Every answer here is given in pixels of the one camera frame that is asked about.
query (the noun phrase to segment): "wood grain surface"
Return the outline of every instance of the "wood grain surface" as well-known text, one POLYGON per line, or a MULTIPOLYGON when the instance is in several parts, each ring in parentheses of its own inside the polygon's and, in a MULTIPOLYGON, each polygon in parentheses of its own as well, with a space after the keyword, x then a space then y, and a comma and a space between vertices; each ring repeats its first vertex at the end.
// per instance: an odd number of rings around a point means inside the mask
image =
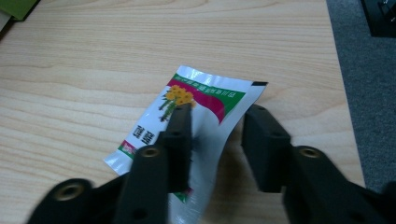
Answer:
MULTIPOLYGON (((100 186, 103 162, 181 64, 268 81, 294 145, 363 185, 325 0, 41 0, 0 39, 0 223, 24 223, 55 184, 100 186)), ((259 193, 233 131, 201 223, 287 223, 259 193)))

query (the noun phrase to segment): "red stripe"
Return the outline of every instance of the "red stripe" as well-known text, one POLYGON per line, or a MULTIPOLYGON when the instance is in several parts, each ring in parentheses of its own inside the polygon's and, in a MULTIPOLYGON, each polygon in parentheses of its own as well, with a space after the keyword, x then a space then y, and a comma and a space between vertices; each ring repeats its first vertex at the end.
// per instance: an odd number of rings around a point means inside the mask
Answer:
POLYGON ((192 87, 184 82, 177 81, 175 79, 172 79, 171 81, 169 81, 169 83, 168 83, 169 87, 172 87, 174 85, 178 85, 180 88, 184 88, 186 91, 191 92, 194 100, 198 104, 211 110, 216 115, 216 117, 218 117, 219 123, 221 123, 223 121, 224 116, 225 116, 225 110, 224 110, 224 103, 221 100, 219 100, 218 98, 216 98, 214 96, 204 94, 203 92, 198 91, 194 87, 192 87))

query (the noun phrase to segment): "crinkled plastic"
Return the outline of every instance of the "crinkled plastic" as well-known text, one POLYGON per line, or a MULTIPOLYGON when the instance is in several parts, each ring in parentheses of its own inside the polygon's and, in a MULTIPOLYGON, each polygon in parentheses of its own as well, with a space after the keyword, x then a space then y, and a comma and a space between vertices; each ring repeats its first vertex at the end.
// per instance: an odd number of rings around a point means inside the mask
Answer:
POLYGON ((174 224, 197 223, 210 200, 226 140, 265 86, 265 82, 214 76, 180 66, 120 147, 108 155, 105 162, 119 175, 128 172, 135 152, 156 141, 159 132, 165 130, 173 109, 177 105, 191 103, 191 188, 170 195, 169 217, 174 224))

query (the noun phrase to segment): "black object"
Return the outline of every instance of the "black object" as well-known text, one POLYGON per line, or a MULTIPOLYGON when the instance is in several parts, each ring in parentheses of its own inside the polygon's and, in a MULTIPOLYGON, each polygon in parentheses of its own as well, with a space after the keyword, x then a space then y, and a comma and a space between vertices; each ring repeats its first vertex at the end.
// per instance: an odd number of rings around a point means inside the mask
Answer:
POLYGON ((396 0, 361 0, 372 36, 396 37, 396 0))
POLYGON ((131 172, 93 189, 85 179, 53 188, 29 224, 165 224, 168 193, 187 189, 191 163, 191 105, 178 106, 154 145, 134 155, 131 172))
POLYGON ((293 147, 289 134, 260 106, 245 115, 242 147, 259 189, 284 189, 291 224, 396 223, 396 182, 382 194, 350 183, 320 150, 293 147))
MULTIPOLYGON (((242 147, 248 163, 261 191, 283 193, 291 224, 396 223, 396 182, 381 194, 359 187, 323 152, 294 147, 290 139, 265 108, 247 111, 242 147)), ((157 142, 137 151, 129 174, 97 189, 84 179, 67 180, 49 192, 28 223, 164 224, 167 193, 188 186, 190 157, 191 106, 183 105, 157 142)))

